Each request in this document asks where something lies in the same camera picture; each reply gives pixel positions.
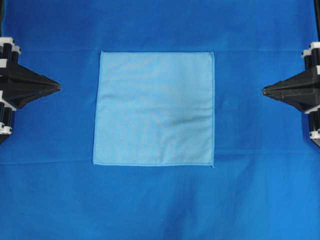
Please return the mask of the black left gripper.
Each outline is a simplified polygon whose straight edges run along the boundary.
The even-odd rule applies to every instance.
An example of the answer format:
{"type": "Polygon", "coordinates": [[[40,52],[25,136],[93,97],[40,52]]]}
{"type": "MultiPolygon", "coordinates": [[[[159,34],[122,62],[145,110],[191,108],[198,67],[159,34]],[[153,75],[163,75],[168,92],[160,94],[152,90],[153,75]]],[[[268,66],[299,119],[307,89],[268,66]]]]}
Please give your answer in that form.
{"type": "Polygon", "coordinates": [[[18,64],[21,48],[12,37],[0,38],[0,143],[13,132],[15,113],[28,103],[61,90],[58,82],[18,64]],[[27,83],[43,84],[38,87],[10,87],[8,78],[27,83]]]}

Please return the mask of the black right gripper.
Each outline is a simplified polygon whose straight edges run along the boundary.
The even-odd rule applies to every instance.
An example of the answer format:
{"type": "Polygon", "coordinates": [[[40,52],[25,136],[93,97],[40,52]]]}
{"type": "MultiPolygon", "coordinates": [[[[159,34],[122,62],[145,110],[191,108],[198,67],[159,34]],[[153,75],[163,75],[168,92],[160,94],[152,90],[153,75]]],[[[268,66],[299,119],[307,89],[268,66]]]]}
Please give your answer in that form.
{"type": "Polygon", "coordinates": [[[305,71],[262,89],[265,97],[288,104],[307,114],[309,138],[320,147],[320,42],[312,42],[302,53],[305,71]],[[271,91],[311,88],[312,95],[284,95],[271,91]]]}

